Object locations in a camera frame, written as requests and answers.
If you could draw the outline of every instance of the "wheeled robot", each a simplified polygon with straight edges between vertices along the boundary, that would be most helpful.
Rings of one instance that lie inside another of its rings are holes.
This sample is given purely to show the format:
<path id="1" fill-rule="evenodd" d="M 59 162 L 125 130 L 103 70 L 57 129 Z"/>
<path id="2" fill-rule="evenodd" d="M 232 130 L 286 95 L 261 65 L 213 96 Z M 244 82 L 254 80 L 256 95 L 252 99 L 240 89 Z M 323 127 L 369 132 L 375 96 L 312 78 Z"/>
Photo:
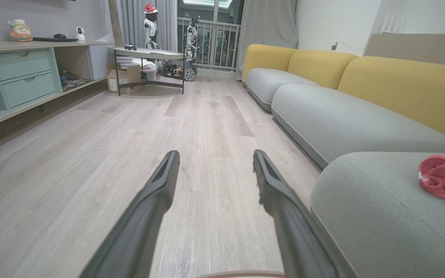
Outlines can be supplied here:
<path id="1" fill-rule="evenodd" d="M 197 58 L 197 47 L 198 47 L 198 32 L 196 25 L 198 24 L 198 17 L 194 17 L 190 20 L 187 26 L 187 31 L 185 32 L 186 42 L 185 45 L 185 64 L 184 74 L 185 81 L 193 81 L 197 75 L 197 67 L 193 64 Z"/>

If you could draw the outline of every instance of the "wall outlet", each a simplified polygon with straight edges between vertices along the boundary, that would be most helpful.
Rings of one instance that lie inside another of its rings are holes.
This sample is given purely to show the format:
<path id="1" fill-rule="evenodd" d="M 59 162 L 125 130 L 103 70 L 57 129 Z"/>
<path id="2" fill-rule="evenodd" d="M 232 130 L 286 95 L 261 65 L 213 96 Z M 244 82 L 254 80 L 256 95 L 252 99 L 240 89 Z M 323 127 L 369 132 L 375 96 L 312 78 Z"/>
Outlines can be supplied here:
<path id="1" fill-rule="evenodd" d="M 331 50 L 335 51 L 337 48 L 338 48 L 338 41 L 336 39 L 334 39 L 332 41 L 332 48 L 331 48 Z"/>

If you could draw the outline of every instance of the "drawer handle cutout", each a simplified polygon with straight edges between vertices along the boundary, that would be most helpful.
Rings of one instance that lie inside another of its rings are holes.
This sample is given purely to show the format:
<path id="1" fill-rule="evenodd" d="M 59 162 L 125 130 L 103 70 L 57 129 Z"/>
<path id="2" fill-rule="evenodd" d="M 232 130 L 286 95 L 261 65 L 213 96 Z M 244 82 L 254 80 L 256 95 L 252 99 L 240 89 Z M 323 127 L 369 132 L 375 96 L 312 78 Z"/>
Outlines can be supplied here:
<path id="1" fill-rule="evenodd" d="M 27 57 L 29 55 L 29 53 L 30 53 L 30 51 L 18 52 L 18 56 Z"/>
<path id="2" fill-rule="evenodd" d="M 27 83 L 30 83 L 30 82 L 34 81 L 35 78 L 36 78 L 35 76 L 34 77 L 25 78 L 24 81 L 27 82 Z"/>

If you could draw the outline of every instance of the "stack of paper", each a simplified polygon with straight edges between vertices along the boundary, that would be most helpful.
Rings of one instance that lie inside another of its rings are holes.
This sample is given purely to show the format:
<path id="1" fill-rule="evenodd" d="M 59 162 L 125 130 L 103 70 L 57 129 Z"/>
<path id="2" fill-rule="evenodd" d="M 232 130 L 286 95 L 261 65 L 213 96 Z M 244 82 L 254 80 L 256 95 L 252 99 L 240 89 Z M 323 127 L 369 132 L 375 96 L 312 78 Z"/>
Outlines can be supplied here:
<path id="1" fill-rule="evenodd" d="M 126 69 L 133 65 L 133 57 L 131 56 L 116 56 L 116 61 L 121 69 Z"/>

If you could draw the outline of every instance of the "gray wall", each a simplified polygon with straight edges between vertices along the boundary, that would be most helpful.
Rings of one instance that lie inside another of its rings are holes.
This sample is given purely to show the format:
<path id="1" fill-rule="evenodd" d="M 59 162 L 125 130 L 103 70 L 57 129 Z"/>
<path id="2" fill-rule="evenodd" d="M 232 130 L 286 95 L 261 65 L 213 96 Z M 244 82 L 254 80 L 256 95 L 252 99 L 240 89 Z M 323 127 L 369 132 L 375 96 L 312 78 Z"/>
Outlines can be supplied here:
<path id="1" fill-rule="evenodd" d="M 23 19 L 34 37 L 76 37 L 78 26 L 87 40 L 112 33 L 107 0 L 0 0 L 0 41 L 8 40 L 7 19 Z"/>
<path id="2" fill-rule="evenodd" d="M 365 56 L 445 65 L 445 34 L 374 34 Z"/>

